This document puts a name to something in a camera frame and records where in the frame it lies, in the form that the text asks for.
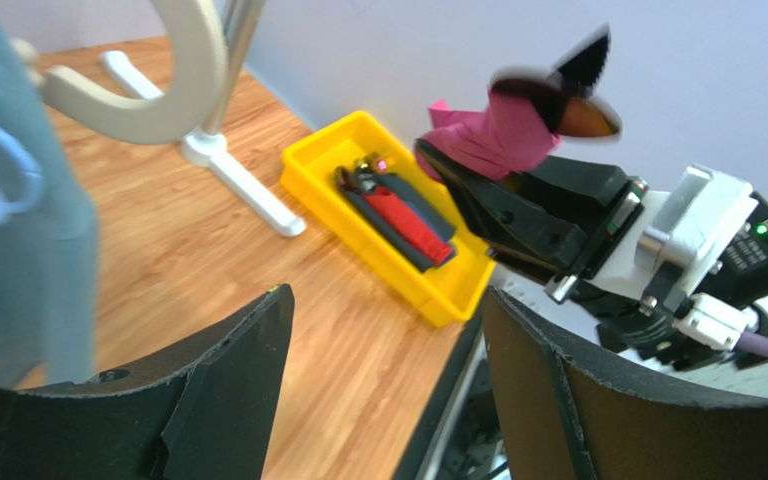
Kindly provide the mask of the yellow plastic bin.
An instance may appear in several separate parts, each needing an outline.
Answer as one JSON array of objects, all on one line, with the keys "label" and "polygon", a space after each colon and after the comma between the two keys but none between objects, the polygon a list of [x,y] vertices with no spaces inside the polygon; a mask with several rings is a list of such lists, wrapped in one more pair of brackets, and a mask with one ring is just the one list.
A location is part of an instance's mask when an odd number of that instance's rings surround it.
[{"label": "yellow plastic bin", "polygon": [[283,187],[431,324],[469,320],[494,270],[446,189],[354,112],[282,152]]}]

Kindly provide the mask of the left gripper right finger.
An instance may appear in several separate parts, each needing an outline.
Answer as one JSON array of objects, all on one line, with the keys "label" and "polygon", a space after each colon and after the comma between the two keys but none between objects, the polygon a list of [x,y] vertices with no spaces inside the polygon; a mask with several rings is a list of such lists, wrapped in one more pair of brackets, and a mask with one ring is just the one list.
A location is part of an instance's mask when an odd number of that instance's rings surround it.
[{"label": "left gripper right finger", "polygon": [[482,319],[515,479],[768,479],[768,400],[617,356],[491,288]]}]

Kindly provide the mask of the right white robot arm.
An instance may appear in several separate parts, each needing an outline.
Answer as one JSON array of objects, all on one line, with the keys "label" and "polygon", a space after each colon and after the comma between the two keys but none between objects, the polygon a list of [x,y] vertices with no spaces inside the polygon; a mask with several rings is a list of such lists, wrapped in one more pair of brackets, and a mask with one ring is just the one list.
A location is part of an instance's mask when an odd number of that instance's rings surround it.
[{"label": "right white robot arm", "polygon": [[688,371],[768,335],[768,202],[748,182],[692,165],[665,192],[557,156],[493,181],[427,140],[415,147],[502,266],[503,287],[516,295],[529,280],[578,305],[602,347]]}]

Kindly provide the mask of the purple metal spoon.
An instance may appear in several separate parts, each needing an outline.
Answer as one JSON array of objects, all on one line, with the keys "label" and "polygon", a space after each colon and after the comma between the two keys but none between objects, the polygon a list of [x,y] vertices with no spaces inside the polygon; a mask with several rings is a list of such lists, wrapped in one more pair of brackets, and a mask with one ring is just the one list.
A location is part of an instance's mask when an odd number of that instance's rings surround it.
[{"label": "purple metal spoon", "polygon": [[621,134],[622,121],[594,94],[603,71],[509,69],[493,77],[491,91],[530,101],[553,134],[586,139],[615,137]]}]

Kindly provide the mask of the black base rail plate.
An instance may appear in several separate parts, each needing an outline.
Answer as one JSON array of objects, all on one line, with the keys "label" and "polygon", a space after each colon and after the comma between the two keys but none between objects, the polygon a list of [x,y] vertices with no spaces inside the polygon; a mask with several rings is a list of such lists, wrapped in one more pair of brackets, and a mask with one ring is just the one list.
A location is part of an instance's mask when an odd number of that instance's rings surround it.
[{"label": "black base rail plate", "polygon": [[480,314],[465,324],[392,477],[510,477]]}]

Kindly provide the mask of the red cloth in bin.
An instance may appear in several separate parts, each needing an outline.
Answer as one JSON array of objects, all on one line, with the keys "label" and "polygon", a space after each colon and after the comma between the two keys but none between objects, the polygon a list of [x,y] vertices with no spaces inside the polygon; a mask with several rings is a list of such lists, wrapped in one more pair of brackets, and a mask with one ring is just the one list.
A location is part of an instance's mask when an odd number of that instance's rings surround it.
[{"label": "red cloth in bin", "polygon": [[386,224],[424,260],[434,267],[447,263],[456,255],[450,242],[444,240],[408,202],[385,187],[377,187],[363,196],[364,201]]}]

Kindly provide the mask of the beige clothes hanger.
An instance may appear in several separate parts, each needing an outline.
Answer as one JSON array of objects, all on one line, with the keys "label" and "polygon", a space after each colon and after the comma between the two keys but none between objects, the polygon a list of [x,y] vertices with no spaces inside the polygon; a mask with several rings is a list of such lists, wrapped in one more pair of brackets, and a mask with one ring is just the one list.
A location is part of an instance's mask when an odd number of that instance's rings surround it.
[{"label": "beige clothes hanger", "polygon": [[118,71],[125,96],[65,66],[36,68],[38,54],[11,41],[44,103],[104,136],[140,145],[178,140],[201,124],[224,92],[228,54],[211,1],[154,1],[170,40],[173,71],[166,90],[134,68]]}]

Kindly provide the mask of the blue grey hanging cloth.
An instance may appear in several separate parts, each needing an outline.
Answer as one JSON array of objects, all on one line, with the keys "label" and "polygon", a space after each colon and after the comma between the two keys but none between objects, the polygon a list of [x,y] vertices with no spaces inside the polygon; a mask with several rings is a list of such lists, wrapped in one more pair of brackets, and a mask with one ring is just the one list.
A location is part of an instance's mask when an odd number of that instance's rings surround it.
[{"label": "blue grey hanging cloth", "polygon": [[93,373],[94,205],[0,26],[0,387]]}]

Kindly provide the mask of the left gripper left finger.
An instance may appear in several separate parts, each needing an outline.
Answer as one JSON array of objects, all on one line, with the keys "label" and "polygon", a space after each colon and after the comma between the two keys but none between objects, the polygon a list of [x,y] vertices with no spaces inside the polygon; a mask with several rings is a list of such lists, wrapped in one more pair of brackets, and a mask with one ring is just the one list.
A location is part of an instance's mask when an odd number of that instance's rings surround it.
[{"label": "left gripper left finger", "polygon": [[226,319],[83,384],[0,388],[0,479],[258,479],[295,298]]}]

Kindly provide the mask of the pink paper napkin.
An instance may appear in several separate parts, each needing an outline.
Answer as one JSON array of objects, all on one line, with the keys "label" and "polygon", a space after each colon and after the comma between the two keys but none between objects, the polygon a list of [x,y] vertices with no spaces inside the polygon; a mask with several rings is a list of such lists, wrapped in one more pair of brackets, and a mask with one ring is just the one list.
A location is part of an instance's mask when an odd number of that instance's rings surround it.
[{"label": "pink paper napkin", "polygon": [[453,110],[439,100],[428,114],[432,129],[421,138],[490,180],[537,167],[561,143],[525,98],[490,93],[483,111]]}]

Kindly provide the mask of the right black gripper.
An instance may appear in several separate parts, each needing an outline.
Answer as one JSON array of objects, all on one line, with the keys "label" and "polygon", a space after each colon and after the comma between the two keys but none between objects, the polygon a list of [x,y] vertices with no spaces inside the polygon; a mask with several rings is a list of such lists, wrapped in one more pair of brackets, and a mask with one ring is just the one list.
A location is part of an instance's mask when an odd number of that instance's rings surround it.
[{"label": "right black gripper", "polygon": [[[416,140],[414,147],[438,173],[468,230],[487,243],[492,259],[519,273],[559,273],[544,288],[556,303],[566,302],[580,281],[603,268],[643,212],[649,191],[642,177],[628,178],[618,166],[557,156],[507,175],[502,187],[426,140]],[[579,226],[565,221],[609,211],[588,243]]]}]

